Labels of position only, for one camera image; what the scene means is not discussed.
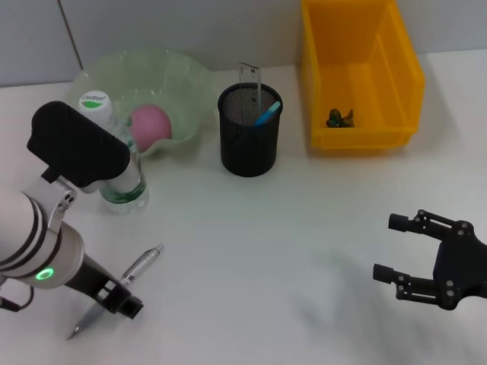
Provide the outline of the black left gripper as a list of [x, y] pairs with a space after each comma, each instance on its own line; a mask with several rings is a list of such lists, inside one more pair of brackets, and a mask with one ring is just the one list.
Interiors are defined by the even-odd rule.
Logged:
[[65, 286], [96, 300], [113, 314], [134, 319], [144, 307], [143, 302], [123, 282], [114, 282], [115, 286], [109, 289], [108, 284], [113, 281], [114, 277], [105, 268], [85, 255], [80, 268]]

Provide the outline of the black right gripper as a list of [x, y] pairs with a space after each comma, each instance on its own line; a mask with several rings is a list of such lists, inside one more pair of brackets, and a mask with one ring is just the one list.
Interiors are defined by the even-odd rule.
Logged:
[[373, 279], [394, 284], [396, 299], [453, 310], [467, 297], [486, 298], [486, 244], [476, 237], [471, 223], [455, 222], [420, 209], [411, 219], [391, 214], [388, 228], [441, 241], [434, 264], [434, 280], [374, 264]]

